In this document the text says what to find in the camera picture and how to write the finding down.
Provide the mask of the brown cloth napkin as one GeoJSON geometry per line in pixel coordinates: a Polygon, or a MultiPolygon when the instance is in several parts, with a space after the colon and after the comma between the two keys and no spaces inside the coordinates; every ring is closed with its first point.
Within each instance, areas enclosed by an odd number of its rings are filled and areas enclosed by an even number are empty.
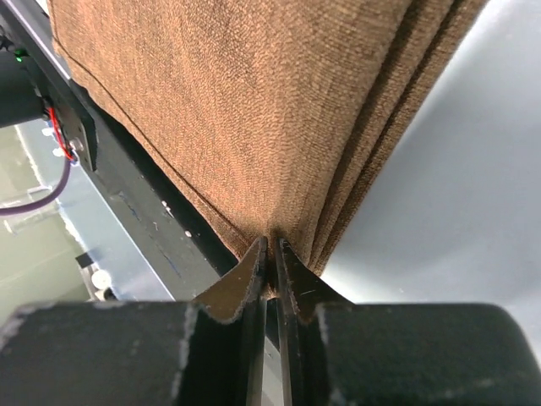
{"type": "Polygon", "coordinates": [[[480,1],[50,1],[55,50],[242,256],[321,273],[480,1]]]}

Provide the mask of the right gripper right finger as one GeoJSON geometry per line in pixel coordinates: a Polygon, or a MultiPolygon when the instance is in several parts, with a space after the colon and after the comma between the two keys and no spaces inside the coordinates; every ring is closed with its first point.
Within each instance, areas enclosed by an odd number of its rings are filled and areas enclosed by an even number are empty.
{"type": "Polygon", "coordinates": [[[354,304],[275,245],[287,405],[537,405],[540,369],[502,308],[354,304]]]}

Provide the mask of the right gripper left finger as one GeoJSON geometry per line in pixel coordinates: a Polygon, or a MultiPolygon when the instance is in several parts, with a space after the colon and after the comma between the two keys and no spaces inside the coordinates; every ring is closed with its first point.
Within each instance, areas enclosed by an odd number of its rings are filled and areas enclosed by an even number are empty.
{"type": "Polygon", "coordinates": [[[190,301],[28,304],[1,330],[4,405],[258,405],[267,241],[190,301]]]}

